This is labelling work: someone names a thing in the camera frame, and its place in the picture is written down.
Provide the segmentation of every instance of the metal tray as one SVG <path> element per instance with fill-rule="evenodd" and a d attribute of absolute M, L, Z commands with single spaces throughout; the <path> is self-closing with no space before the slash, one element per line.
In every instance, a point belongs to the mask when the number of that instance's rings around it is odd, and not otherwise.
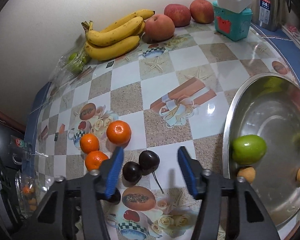
<path fill-rule="evenodd" d="M 276 73 L 255 75 L 239 88 L 226 118 L 224 177 L 235 178 L 241 168 L 231 158 L 231 142 L 247 134 L 266 141 L 265 156 L 251 165 L 256 170 L 251 186 L 280 228 L 300 209 L 300 89 Z"/>

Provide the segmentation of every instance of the bunch of bananas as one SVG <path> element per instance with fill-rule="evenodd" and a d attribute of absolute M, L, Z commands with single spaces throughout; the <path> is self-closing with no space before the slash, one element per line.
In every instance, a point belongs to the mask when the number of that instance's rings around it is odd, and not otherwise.
<path fill-rule="evenodd" d="M 93 30 L 93 22 L 83 22 L 86 32 L 86 53 L 97 60 L 119 57 L 139 45 L 140 34 L 145 28 L 144 20 L 154 15 L 154 11 L 143 9 L 128 14 L 110 24 L 100 32 Z"/>

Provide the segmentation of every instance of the metal bolt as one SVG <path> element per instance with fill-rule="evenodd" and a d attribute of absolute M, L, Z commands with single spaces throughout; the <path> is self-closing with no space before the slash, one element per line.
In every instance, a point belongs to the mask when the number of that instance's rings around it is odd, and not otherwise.
<path fill-rule="evenodd" d="M 206 175 L 206 176 L 211 175 L 211 173 L 212 173 L 212 171 L 210 171 L 209 169 L 204 169 L 203 172 L 202 172 L 202 174 Z"/>
<path fill-rule="evenodd" d="M 246 181 L 246 179 L 243 177 L 243 176 L 238 176 L 237 177 L 237 181 L 239 181 L 239 182 L 245 182 Z"/>
<path fill-rule="evenodd" d="M 56 176 L 54 178 L 55 182 L 63 182 L 66 178 L 64 176 Z"/>
<path fill-rule="evenodd" d="M 91 170 L 89 173 L 92 176 L 97 176 L 97 175 L 99 175 L 99 170 Z"/>

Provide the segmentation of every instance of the wall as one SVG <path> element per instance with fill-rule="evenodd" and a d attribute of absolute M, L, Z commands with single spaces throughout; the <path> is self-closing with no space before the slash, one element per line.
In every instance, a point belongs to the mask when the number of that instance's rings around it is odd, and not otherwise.
<path fill-rule="evenodd" d="M 193 0 L 9 0 L 0 13 L 0 111 L 23 124 L 58 58 L 83 35 L 82 21 L 102 29 L 141 8 L 163 13 Z"/>

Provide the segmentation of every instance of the teal container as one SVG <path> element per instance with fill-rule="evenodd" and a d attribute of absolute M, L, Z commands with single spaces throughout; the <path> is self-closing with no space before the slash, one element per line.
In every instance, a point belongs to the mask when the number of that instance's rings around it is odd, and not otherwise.
<path fill-rule="evenodd" d="M 233 41 L 248 36 L 252 11 L 245 8 L 241 13 L 234 13 L 218 6 L 217 1 L 212 3 L 214 11 L 214 25 L 218 32 Z"/>

